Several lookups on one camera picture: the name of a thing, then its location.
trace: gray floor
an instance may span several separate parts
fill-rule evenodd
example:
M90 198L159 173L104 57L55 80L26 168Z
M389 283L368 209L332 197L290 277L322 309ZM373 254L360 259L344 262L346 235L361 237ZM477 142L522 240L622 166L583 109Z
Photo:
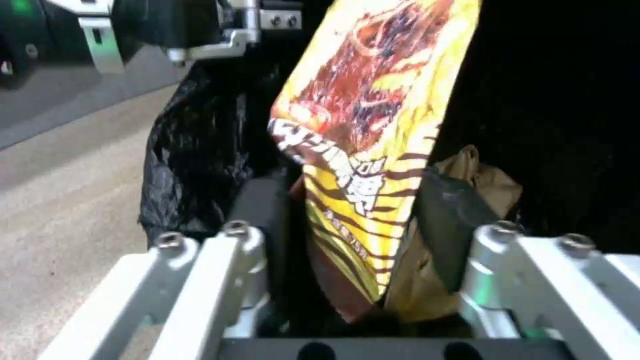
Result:
M145 143L174 89L0 151L0 359L36 358L121 255L145 250Z
M0 91L0 149L96 110L179 82L159 48L144 47L124 74L101 75L91 66L38 69L17 91Z

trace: black plastic bag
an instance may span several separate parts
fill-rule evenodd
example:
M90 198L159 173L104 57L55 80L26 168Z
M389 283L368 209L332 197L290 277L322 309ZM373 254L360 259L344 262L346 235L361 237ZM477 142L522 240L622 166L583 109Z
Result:
M214 236L244 182L278 166L266 127L290 57L194 64L148 139L140 224L149 244L165 231Z

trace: yellow snack bag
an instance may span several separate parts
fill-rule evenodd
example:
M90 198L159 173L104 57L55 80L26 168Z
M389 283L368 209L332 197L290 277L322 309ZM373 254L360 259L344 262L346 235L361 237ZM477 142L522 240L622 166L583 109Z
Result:
M384 294L479 0L336 0L271 110L312 266L347 321Z

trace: screw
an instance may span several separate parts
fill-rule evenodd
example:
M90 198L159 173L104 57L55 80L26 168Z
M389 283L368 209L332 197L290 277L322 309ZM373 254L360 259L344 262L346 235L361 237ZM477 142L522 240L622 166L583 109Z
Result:
M234 220L226 223L222 230L227 236L246 239L249 235L249 224L242 220Z
M13 75L13 64L10 61L3 61L0 65L0 72L3 75Z
M164 233L154 240L154 244L159 249L181 249L184 238L180 233Z
M27 46L24 48L24 50L27 52L27 55L30 58L35 59L35 58L38 57L38 48L36 47L36 45L27 44Z
M295 16L290 16L289 20L287 20L287 24L289 25L290 28L295 27L296 25L298 25L298 18Z
M282 19L279 16L274 16L271 19L271 25L278 26L282 22Z
M518 226L510 221L500 220L491 225L491 239L499 243L514 240L519 234Z
M567 234L560 238L560 247L575 259L586 259L596 244L591 238L580 234Z

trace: dark background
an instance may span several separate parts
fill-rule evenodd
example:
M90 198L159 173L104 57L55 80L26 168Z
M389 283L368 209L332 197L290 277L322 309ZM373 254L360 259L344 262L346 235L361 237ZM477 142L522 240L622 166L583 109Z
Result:
M640 3L485 0L431 161L468 143L524 187L512 217L638 252Z

